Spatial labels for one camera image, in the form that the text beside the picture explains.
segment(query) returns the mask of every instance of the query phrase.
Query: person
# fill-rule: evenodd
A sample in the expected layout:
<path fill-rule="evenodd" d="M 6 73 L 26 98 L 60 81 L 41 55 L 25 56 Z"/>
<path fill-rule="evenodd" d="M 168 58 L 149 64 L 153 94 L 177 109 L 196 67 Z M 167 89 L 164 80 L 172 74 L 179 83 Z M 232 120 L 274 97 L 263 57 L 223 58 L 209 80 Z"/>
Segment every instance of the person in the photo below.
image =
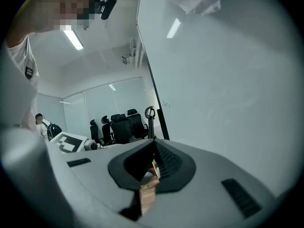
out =
<path fill-rule="evenodd" d="M 39 73 L 33 57 L 29 34 L 60 29 L 89 8 L 92 0 L 27 0 L 16 14 L 5 39 L 5 47 L 19 71 L 38 92 Z M 26 110 L 21 127 L 36 130 L 35 101 Z"/>
<path fill-rule="evenodd" d="M 36 131 L 41 135 L 45 140 L 48 141 L 48 127 L 51 125 L 51 122 L 43 118 L 41 113 L 38 113 L 35 116 L 36 119 Z"/>

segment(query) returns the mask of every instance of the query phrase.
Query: chair headrest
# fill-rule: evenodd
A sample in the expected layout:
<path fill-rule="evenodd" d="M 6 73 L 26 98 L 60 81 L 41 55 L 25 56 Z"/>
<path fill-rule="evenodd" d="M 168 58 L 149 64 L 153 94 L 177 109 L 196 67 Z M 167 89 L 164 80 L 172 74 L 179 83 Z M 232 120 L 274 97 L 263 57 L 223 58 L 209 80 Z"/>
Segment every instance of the chair headrest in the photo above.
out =
<path fill-rule="evenodd" d="M 102 119 L 101 119 L 101 123 L 102 124 L 107 124 L 109 123 L 109 119 L 107 118 L 108 116 L 104 116 Z"/>
<path fill-rule="evenodd" d="M 115 119 L 115 117 L 119 116 L 119 114 L 115 114 L 111 116 L 111 121 L 113 121 Z"/>
<path fill-rule="evenodd" d="M 95 119 L 93 119 L 92 121 L 90 121 L 90 124 L 91 124 L 92 126 L 96 125 Z"/>
<path fill-rule="evenodd" d="M 115 117 L 114 122 L 118 123 L 121 121 L 127 120 L 127 118 L 125 117 L 125 114 L 120 114 L 119 116 Z"/>
<path fill-rule="evenodd" d="M 128 116 L 137 113 L 135 109 L 128 110 Z"/>

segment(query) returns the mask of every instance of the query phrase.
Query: ceiling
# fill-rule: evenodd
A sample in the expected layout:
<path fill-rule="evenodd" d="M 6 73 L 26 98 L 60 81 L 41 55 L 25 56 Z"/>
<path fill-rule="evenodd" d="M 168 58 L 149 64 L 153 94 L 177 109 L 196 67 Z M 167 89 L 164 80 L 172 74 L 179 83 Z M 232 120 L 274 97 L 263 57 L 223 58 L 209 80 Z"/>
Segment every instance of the ceiling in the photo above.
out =
<path fill-rule="evenodd" d="M 127 45 L 136 33 L 137 4 L 138 0 L 118 0 L 108 20 L 95 15 L 86 30 L 83 29 L 83 21 L 73 21 L 72 29 L 84 46 L 79 51 L 61 30 L 31 35 L 31 48 L 37 64 L 63 66 L 97 51 L 106 57 L 112 48 Z"/>

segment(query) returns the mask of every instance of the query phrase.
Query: black hair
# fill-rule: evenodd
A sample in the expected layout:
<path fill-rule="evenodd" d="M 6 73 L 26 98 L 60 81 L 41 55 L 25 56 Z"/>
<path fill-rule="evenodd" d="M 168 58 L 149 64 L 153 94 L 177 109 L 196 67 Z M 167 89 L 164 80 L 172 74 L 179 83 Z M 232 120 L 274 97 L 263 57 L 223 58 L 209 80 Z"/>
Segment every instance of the black hair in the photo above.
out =
<path fill-rule="evenodd" d="M 37 119 L 38 117 L 42 116 L 41 113 L 38 113 L 36 116 L 35 116 L 35 119 Z"/>

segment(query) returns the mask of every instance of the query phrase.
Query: fluorescent light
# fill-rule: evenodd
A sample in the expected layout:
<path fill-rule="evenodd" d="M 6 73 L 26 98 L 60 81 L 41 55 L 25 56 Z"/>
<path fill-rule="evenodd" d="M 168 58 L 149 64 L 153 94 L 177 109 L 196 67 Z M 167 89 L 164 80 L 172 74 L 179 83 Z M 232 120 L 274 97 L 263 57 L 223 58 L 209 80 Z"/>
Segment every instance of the fluorescent light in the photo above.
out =
<path fill-rule="evenodd" d="M 175 19 L 175 21 L 167 35 L 167 38 L 173 38 L 173 36 L 175 35 L 175 33 L 178 30 L 180 25 L 181 25 L 180 21 L 178 19 Z"/>
<path fill-rule="evenodd" d="M 114 86 L 113 86 L 113 85 L 109 85 L 109 86 L 110 86 L 110 88 L 111 88 L 111 89 L 115 90 L 115 88 L 114 88 Z"/>
<path fill-rule="evenodd" d="M 71 26 L 66 26 L 66 29 L 64 29 L 63 32 L 77 50 L 81 50 L 84 48 L 81 42 L 78 40 L 77 36 L 75 35 L 74 31 L 72 30 Z"/>

